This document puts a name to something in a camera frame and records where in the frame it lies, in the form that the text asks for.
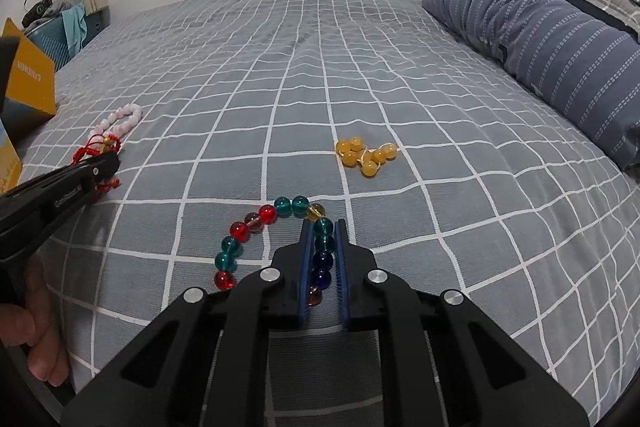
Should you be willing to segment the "left hand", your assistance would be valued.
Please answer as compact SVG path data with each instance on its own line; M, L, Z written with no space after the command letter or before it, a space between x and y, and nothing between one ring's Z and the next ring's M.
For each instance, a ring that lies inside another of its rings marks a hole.
M58 387L70 376L70 361L37 256L26 265L25 284L24 307L1 305L1 341L6 347L29 345L29 372L38 381Z

